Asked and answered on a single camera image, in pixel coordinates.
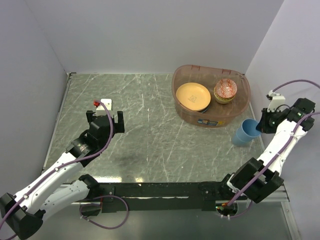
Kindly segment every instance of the plate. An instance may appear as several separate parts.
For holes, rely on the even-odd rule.
[[[221,79],[215,86],[216,94],[223,99],[229,99],[236,95],[237,85],[231,79]]]
[[[211,101],[209,90],[196,82],[181,85],[175,95],[182,105],[193,111],[205,109]]]

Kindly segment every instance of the yellow plate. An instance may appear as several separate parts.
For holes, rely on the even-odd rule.
[[[195,82],[181,85],[175,95],[182,105],[193,111],[205,109],[211,101],[209,90]]]

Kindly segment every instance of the black cable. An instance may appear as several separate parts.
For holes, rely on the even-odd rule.
[[[278,107],[276,108],[275,112],[277,112],[277,110],[278,110],[280,107],[282,107],[282,106],[287,106],[288,108],[290,108],[289,105],[287,105],[287,104],[282,104],[282,105],[280,105],[280,106],[278,106]]]

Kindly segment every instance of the floor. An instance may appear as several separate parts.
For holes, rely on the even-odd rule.
[[[184,122],[176,113],[172,74],[72,74],[45,167],[50,167],[69,143],[88,128],[86,111],[93,99],[111,98],[113,114],[123,111],[125,133],[116,134],[109,148],[76,180],[90,174],[99,182],[221,181],[251,157],[262,153],[258,139],[234,147],[231,137],[250,108],[221,128]]]

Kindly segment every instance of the red patterned bowl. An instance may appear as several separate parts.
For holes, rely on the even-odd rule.
[[[237,93],[237,85],[231,79],[221,79],[215,86],[215,92],[222,99],[231,99]]]

